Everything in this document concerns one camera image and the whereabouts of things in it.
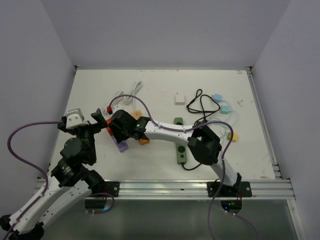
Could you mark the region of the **red cube socket adapter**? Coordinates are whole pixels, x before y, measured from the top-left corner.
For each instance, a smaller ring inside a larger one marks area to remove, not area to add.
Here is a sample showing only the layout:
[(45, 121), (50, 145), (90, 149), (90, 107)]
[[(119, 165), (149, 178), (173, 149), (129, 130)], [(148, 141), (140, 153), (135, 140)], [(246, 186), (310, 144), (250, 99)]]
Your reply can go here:
[(107, 132), (109, 133), (109, 135), (112, 136), (112, 135), (113, 135), (113, 132), (112, 132), (112, 130), (111, 130), (111, 128), (110, 128), (111, 119), (108, 118), (108, 119), (106, 120), (106, 123), (107, 123), (106, 130), (107, 130)]

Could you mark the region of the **purple socket adapter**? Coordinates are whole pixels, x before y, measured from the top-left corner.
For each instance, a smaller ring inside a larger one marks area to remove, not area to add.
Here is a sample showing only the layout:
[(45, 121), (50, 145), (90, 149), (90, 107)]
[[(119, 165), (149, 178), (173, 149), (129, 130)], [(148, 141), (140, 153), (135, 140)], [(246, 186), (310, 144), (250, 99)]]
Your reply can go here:
[(121, 141), (121, 142), (118, 142), (114, 136), (112, 136), (112, 140), (114, 141), (114, 143), (115, 143), (115, 145), (118, 148), (120, 153), (123, 153), (123, 152), (125, 152), (126, 150), (129, 149), (128, 144), (124, 140)]

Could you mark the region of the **white charger plug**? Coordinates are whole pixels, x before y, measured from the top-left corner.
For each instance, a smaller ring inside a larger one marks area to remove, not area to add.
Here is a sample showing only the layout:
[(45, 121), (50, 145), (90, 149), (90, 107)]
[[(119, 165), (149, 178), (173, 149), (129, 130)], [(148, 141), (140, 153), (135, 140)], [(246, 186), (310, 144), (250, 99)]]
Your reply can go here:
[(186, 104), (186, 98), (185, 95), (181, 92), (177, 92), (174, 95), (174, 104), (178, 106), (183, 106)]

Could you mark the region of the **green power strip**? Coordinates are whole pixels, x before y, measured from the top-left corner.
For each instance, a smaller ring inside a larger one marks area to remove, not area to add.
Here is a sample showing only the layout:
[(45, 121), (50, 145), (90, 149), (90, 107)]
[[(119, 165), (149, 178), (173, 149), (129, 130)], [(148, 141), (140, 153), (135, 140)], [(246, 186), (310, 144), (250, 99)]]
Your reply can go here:
[[(175, 125), (180, 125), (182, 126), (184, 124), (183, 118), (182, 117), (175, 117), (173, 120), (173, 123)], [(175, 144), (176, 147), (176, 160), (178, 165), (184, 165), (187, 163), (187, 152), (186, 152), (186, 146), (181, 145), (179, 143)]]

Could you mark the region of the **blue charger plug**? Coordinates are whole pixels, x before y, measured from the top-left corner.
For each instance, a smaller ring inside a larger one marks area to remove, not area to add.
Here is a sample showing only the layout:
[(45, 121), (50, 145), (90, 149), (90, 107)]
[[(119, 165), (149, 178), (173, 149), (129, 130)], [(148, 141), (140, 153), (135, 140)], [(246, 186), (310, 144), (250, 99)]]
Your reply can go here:
[(216, 103), (220, 103), (222, 101), (222, 95), (215, 93), (211, 96), (212, 100)]

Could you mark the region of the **teal charger plug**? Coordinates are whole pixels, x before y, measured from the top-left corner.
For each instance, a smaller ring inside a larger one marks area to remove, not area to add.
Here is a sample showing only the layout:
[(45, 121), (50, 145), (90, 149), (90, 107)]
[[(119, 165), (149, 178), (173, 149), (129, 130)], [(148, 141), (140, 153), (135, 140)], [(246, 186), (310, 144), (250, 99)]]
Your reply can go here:
[(220, 106), (220, 113), (223, 115), (227, 115), (232, 111), (229, 105), (221, 105)]

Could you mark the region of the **yellow USB charger plug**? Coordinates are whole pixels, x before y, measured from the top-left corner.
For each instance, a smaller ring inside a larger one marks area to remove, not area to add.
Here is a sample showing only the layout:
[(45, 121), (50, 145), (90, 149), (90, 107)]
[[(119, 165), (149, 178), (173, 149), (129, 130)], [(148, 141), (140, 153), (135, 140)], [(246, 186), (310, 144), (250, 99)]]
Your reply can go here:
[(232, 142), (236, 142), (238, 138), (239, 138), (239, 135), (237, 133), (232, 134), (231, 132), (229, 132), (226, 137), (228, 141), (231, 140)]

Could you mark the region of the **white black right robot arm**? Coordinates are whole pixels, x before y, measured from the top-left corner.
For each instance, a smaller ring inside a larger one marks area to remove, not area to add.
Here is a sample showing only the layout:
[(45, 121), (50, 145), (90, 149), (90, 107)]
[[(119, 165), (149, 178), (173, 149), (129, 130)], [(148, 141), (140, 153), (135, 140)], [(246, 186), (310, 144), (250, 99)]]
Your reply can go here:
[(235, 196), (241, 190), (241, 175), (225, 159), (228, 149), (222, 149), (220, 138), (208, 125), (212, 122), (192, 125), (176, 125), (155, 121), (141, 116), (135, 119), (124, 110), (116, 111), (107, 121), (108, 128), (118, 142), (135, 140), (162, 140), (189, 148), (193, 158), (211, 167), (221, 181), (220, 191)]

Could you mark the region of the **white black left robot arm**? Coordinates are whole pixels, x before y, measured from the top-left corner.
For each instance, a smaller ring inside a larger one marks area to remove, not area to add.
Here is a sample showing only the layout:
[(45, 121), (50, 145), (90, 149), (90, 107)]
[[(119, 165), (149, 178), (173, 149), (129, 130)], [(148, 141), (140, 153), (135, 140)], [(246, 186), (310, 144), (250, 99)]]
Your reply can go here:
[(72, 137), (64, 143), (60, 151), (61, 159), (50, 174), (13, 151), (11, 141), (18, 130), (11, 133), (7, 140), (10, 153), (21, 162), (39, 170), (45, 183), (17, 212), (0, 218), (0, 226), (6, 231), (4, 239), (39, 240), (46, 224), (45, 221), (40, 221), (42, 217), (53, 218), (80, 198), (108, 195), (105, 180), (95, 170), (85, 167), (93, 166), (97, 161), (94, 135), (108, 126), (100, 109), (92, 113), (91, 117), (96, 121), (94, 124), (86, 121), (82, 111), (77, 108), (55, 122), (60, 131)]

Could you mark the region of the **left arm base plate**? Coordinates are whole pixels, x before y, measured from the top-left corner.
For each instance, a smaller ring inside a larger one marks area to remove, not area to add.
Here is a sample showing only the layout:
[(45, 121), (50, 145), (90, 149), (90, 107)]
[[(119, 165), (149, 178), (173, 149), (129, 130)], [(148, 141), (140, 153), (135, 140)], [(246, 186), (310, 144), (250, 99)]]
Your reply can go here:
[(102, 184), (101, 192), (112, 195), (114, 198), (119, 196), (120, 182), (119, 181), (105, 181)]

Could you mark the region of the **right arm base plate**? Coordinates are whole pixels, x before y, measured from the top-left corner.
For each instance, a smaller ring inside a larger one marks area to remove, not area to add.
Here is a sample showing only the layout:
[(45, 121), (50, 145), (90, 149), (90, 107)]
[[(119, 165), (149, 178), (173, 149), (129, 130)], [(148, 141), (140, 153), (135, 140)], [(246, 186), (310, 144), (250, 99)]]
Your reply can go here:
[[(213, 198), (220, 186), (219, 181), (209, 181), (206, 183), (207, 193), (210, 198)], [(237, 197), (252, 197), (251, 185), (248, 181), (241, 181), (235, 186), (222, 185), (219, 193), (216, 197), (218, 198), (237, 198)]]

